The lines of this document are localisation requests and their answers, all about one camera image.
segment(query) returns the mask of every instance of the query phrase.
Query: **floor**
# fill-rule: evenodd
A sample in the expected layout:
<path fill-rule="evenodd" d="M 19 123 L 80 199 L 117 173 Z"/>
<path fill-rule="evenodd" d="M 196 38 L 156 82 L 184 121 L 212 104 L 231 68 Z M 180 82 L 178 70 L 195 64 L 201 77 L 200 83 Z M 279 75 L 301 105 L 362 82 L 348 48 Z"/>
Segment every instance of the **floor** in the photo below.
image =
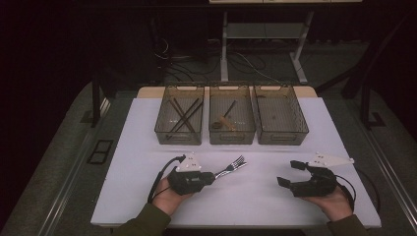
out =
<path fill-rule="evenodd" d="M 288 53 L 291 41 L 231 41 L 228 45 L 229 80 L 279 80 L 297 84 Z M 316 88 L 346 71 L 361 58 L 365 42 L 320 42 L 307 44 L 300 62 L 308 86 Z M 218 81 L 219 44 L 209 42 L 208 57 L 196 60 L 181 51 L 173 52 L 167 63 L 165 81 Z M 383 99 L 371 96 L 371 111 L 377 112 L 384 126 L 364 128 L 359 121 L 360 96 L 343 99 L 344 82 L 319 94 L 352 157 L 355 167 L 374 202 L 383 223 L 370 229 L 370 235 L 417 234 L 417 144 L 409 136 Z M 8 235 L 110 235 L 111 230 L 89 223 L 102 183 L 117 147 L 124 121 L 135 91 L 120 91 L 103 99 L 102 118 L 95 128 L 91 121 L 91 87 L 88 85 L 74 100 L 42 161 L 1 232 Z M 103 164 L 88 164 L 98 141 L 112 141 Z M 303 229 L 308 236 L 330 235 L 326 227 Z M 182 234 L 202 234 L 187 231 Z M 168 232 L 167 235 L 179 235 Z M 211 231 L 211 235 L 297 235 L 296 232 Z"/>

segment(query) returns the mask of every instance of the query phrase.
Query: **white tabletop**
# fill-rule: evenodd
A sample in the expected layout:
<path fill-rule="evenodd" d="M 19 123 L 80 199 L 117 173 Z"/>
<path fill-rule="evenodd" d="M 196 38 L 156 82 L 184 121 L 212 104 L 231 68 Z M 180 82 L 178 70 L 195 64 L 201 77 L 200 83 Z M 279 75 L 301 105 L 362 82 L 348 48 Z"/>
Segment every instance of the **white tabletop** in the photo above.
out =
<path fill-rule="evenodd" d="M 310 179 L 308 171 L 292 169 L 290 160 L 309 161 L 316 152 L 349 157 L 321 98 L 299 98 L 310 133 L 297 147 L 261 146 L 257 136 L 252 145 L 211 145 L 207 99 L 202 145 L 162 146 L 153 130 L 160 102 L 161 98 L 134 99 L 95 207 L 92 224 L 113 227 L 136 217 L 147 202 L 158 171 L 171 158 L 190 152 L 196 155 L 204 172 L 217 172 L 241 154 L 248 165 L 217 179 L 187 200 L 175 212 L 169 227 L 308 228 L 328 222 L 316 206 L 294 198 L 276 181 L 277 176 L 291 181 Z M 165 174 L 178 164 L 173 163 Z M 366 227 L 381 227 L 381 220 L 353 165 L 337 166 L 331 170 L 355 187 L 355 213 L 362 223 Z M 339 182 L 348 187 L 342 180 Z"/>

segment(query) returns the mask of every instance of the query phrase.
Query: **fork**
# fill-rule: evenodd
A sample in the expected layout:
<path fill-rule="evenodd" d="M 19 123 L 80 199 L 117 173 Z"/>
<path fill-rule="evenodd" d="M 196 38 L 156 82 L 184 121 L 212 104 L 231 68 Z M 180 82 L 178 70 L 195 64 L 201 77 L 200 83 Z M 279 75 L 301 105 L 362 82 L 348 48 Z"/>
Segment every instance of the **fork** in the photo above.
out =
<path fill-rule="evenodd" d="M 231 173 L 231 172 L 233 172 L 237 169 L 240 169 L 241 167 L 245 166 L 246 164 L 248 164 L 248 163 L 245 162 L 245 157 L 243 157 L 243 155 L 241 155 L 235 161 L 233 161 L 229 165 L 227 165 L 227 167 L 225 169 L 223 169 L 222 171 L 214 174 L 214 177 L 215 177 L 215 179 L 217 179 L 217 178 L 219 178 L 223 175 L 229 174 L 229 173 Z"/>

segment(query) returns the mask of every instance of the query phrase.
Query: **desk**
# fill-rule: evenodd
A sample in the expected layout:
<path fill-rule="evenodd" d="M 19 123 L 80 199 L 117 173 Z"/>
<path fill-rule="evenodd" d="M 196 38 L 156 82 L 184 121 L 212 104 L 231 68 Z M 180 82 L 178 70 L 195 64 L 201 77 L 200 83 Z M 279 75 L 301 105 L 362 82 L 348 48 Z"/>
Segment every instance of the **desk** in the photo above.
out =
<path fill-rule="evenodd" d="M 206 97 L 203 143 L 187 147 L 158 143 L 153 128 L 163 88 L 141 88 L 126 119 L 91 223 L 115 227 L 136 217 L 147 201 L 157 172 L 171 158 L 193 151 L 202 171 L 221 170 L 241 154 L 248 165 L 216 180 L 187 200 L 175 212 L 169 227 L 311 228 L 325 225 L 328 219 L 316 206 L 294 198 L 276 182 L 276 176 L 291 181 L 310 179 L 308 172 L 292 169 L 290 160 L 309 161 L 317 151 L 348 157 L 323 100 L 315 97 L 311 88 L 299 87 L 296 91 L 310 129 L 301 146 L 260 146 L 257 137 L 252 145 L 210 145 Z M 343 165 L 331 170 L 355 186 L 355 213 L 362 223 L 366 227 L 380 227 L 381 220 L 354 167 Z"/>

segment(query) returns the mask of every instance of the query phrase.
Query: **green sleeve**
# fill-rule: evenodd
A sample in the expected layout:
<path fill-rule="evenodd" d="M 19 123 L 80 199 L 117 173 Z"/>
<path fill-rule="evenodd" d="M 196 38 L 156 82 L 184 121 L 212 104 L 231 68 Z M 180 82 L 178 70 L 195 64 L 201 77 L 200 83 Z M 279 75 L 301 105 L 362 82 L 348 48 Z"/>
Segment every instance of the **green sleeve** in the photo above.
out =
<path fill-rule="evenodd" d="M 334 236 L 369 236 L 361 221 L 355 214 L 328 223 L 328 229 Z"/>
<path fill-rule="evenodd" d="M 127 221 L 117 228 L 114 236 L 156 236 L 161 235 L 171 217 L 158 207 L 146 204 L 138 217 Z"/>

